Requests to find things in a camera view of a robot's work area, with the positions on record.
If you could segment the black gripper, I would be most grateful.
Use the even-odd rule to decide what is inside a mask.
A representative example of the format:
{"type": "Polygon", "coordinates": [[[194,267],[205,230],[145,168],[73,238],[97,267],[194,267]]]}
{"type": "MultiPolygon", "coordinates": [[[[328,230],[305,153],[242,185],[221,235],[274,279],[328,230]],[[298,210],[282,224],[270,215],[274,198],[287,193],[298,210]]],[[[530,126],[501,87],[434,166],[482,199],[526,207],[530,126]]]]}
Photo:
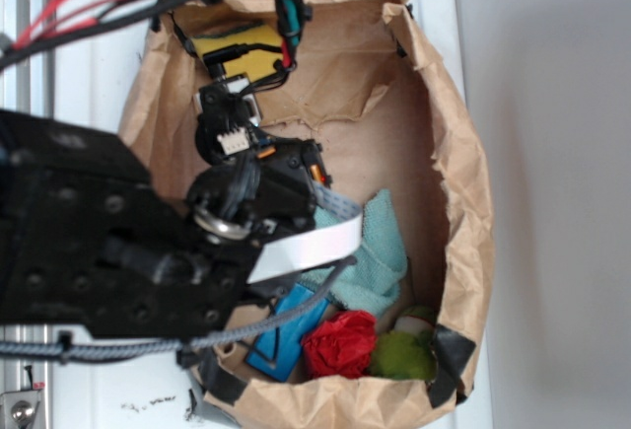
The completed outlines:
{"type": "Polygon", "coordinates": [[[199,89],[195,146],[209,169],[186,201],[196,224],[221,240],[274,241],[312,231],[316,189],[331,184],[314,140],[260,126],[245,75],[219,76],[199,89]]]}

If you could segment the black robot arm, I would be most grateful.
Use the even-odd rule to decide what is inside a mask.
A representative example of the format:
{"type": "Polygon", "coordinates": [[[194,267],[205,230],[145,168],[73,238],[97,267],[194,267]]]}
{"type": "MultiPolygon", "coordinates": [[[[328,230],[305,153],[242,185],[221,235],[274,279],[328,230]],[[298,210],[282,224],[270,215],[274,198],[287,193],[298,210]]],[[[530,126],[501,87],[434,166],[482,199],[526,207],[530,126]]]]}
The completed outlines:
{"type": "Polygon", "coordinates": [[[197,94],[207,169],[183,203],[152,187],[115,135],[1,114],[1,321],[80,324],[96,338],[187,340],[285,294],[291,267],[254,268],[266,245],[316,225],[329,179],[312,140],[263,131],[247,79],[197,94]]]}

